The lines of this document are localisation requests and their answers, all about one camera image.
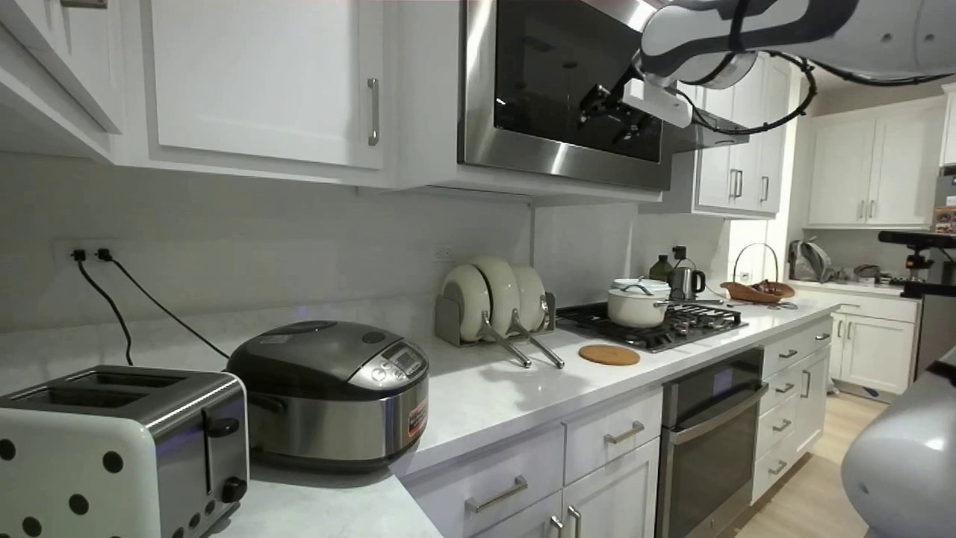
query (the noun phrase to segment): oven handle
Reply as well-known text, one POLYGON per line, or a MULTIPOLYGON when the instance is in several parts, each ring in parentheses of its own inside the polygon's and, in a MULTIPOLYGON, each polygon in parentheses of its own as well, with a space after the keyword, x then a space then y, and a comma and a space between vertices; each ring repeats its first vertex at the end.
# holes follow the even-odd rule
POLYGON ((728 406, 727 412, 721 412, 721 415, 715 415, 715 419, 709 419, 701 424, 692 424, 688 431, 668 434, 668 445, 688 445, 688 442, 724 428, 727 422, 731 422, 731 419, 745 415, 749 406, 756 406, 765 391, 767 391, 767 384, 758 386, 758 391, 752 391, 747 400, 728 406))

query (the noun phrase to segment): upper cabinet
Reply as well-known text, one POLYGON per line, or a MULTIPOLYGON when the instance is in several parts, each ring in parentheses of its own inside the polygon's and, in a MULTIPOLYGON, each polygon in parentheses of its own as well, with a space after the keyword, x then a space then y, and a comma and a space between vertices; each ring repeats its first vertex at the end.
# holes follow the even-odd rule
POLYGON ((946 85, 943 94, 946 94, 946 117, 943 117, 943 143, 937 149, 937 162, 956 165, 956 85, 946 85))
POLYGON ((154 0, 159 146, 383 165, 383 0, 154 0))
POLYGON ((125 4, 0 4, 0 149, 117 159, 125 4))
POLYGON ((930 228, 942 98, 816 117, 809 228, 930 228))
MULTIPOLYGON (((762 125, 789 112, 789 67, 762 58, 740 85, 700 97, 701 109, 716 117, 739 125, 762 125)), ((779 209, 782 140, 785 125, 749 135, 747 143, 679 156, 673 191, 661 209, 716 218, 774 218, 779 209)))

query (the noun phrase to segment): floor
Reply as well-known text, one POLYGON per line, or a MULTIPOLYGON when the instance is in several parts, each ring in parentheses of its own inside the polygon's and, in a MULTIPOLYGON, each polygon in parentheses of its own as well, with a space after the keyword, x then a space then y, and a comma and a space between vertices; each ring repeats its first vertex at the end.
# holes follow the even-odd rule
POLYGON ((770 494, 739 538, 863 538, 865 524, 848 505, 839 463, 851 439, 885 409, 885 404, 851 395, 827 397, 825 434, 803 467, 770 494))

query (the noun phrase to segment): kettle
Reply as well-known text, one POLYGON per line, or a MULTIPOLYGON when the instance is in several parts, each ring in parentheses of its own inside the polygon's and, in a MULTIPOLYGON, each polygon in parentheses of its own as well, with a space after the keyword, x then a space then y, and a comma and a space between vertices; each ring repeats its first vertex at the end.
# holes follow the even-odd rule
POLYGON ((673 303, 697 303, 697 294, 709 286, 704 273, 692 270, 688 259, 688 249, 676 245, 676 273, 668 277, 668 298, 673 303))

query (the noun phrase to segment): rice cooker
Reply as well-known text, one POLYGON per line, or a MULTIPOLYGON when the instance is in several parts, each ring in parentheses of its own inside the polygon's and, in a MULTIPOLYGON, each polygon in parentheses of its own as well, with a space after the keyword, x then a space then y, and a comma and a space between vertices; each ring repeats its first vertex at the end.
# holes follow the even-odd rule
POLYGON ((383 469, 416 445, 426 422, 425 355, 374 327, 280 327, 246 340, 229 370, 249 388, 256 460, 383 469))

